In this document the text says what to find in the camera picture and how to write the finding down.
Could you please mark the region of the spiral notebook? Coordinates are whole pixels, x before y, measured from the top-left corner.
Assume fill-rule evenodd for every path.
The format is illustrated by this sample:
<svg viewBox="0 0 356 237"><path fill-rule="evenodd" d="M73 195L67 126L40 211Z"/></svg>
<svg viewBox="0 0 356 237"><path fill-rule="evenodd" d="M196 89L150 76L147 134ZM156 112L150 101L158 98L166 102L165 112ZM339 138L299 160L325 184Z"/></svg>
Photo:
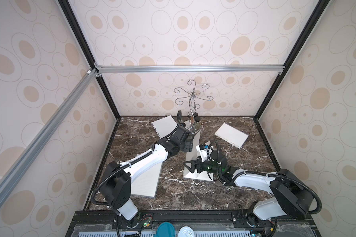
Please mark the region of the spiral notebook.
<svg viewBox="0 0 356 237"><path fill-rule="evenodd" d="M148 171L140 175L131 186L131 196L155 198L162 163L156 164Z"/></svg>
<svg viewBox="0 0 356 237"><path fill-rule="evenodd" d="M240 149L248 138L248 135L236 128L223 123L215 132L215 135L234 147Z"/></svg>
<svg viewBox="0 0 356 237"><path fill-rule="evenodd" d="M188 152L186 155L186 161L191 161L197 159L198 156L200 156L199 152L196 149L196 146L199 145L199 140L200 140L200 135L201 131L199 131L194 139L193 139L193 148L191 152ZM211 179L208 177L208 173L203 171L201 173L191 173L187 168L184 168L183 172L184 178L185 179L196 179L196 180L202 180L202 181L211 181Z"/></svg>

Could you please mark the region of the torn lined page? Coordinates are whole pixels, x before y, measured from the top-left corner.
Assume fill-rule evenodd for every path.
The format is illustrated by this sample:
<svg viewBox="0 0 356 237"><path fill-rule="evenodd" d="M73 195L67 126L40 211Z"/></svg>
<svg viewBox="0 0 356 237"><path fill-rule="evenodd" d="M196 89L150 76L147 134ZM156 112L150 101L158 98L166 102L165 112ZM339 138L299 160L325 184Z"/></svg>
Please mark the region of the torn lined page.
<svg viewBox="0 0 356 237"><path fill-rule="evenodd" d="M152 122L152 126L159 138L171 136L177 128L177 125L177 122L173 119L172 116L167 116Z"/></svg>

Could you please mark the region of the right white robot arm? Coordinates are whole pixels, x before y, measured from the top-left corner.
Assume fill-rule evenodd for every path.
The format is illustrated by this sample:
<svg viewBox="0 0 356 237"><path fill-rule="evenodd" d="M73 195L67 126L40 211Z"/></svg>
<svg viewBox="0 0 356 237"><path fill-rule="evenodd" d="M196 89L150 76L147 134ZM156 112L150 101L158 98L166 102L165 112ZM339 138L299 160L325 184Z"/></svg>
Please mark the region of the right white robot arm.
<svg viewBox="0 0 356 237"><path fill-rule="evenodd" d="M212 173L224 186L246 187L272 194L270 199L253 202L244 214L250 226L280 216L304 220L308 214L318 214L322 209L317 193L286 169L263 173L231 167L226 162L202 161L201 158L186 161L184 166L191 173Z"/></svg>

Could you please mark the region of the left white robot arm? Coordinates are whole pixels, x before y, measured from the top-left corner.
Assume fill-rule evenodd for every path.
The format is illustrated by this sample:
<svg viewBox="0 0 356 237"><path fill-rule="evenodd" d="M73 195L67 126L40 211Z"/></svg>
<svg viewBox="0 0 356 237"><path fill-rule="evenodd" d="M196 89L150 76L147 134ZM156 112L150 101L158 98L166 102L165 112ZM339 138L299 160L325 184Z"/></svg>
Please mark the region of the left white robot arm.
<svg viewBox="0 0 356 237"><path fill-rule="evenodd" d="M146 152L123 162L111 162L91 195L91 203L110 207L128 221L139 219L138 209L131 200L132 183L157 164L187 152L195 135L183 126L159 139Z"/></svg>

